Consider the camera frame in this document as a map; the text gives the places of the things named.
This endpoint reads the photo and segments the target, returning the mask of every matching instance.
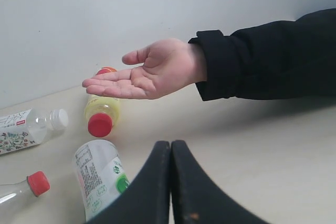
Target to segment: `white table surface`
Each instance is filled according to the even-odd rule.
[[[94,139],[83,121],[86,102],[85,90],[78,87],[0,110],[7,115],[64,108],[70,117],[63,135],[0,156],[0,184],[42,170],[51,185],[18,213],[15,224],[84,223],[71,159],[80,145]],[[202,102],[192,85],[158,100],[123,100],[121,120],[109,139],[130,180],[157,140],[182,139],[222,190],[263,219],[336,223],[336,99]]]

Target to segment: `plastic bottle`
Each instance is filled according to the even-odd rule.
[[[114,68],[104,67],[97,74],[116,72]],[[88,122],[88,131],[92,136],[105,137],[119,119],[120,100],[118,98],[89,95],[84,115]]]
[[[72,165],[80,185],[86,221],[108,207],[129,185],[118,151],[109,141],[93,140],[82,145]]]
[[[15,213],[49,189],[48,179],[41,171],[28,176],[20,183],[0,185],[0,223],[10,223]]]
[[[28,148],[47,141],[52,131],[68,126],[64,109],[43,114],[36,109],[0,117],[0,154]]]

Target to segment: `black sleeve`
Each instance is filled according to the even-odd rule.
[[[230,36],[199,31],[207,81],[196,86],[204,101],[336,95],[336,9],[297,21],[276,21]]]

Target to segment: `white wall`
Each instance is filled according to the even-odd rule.
[[[0,0],[0,108],[71,88],[157,39],[230,34],[336,0]]]

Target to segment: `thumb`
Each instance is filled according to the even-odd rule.
[[[126,65],[135,65],[144,63],[148,56],[149,47],[130,52],[122,57],[122,62]]]

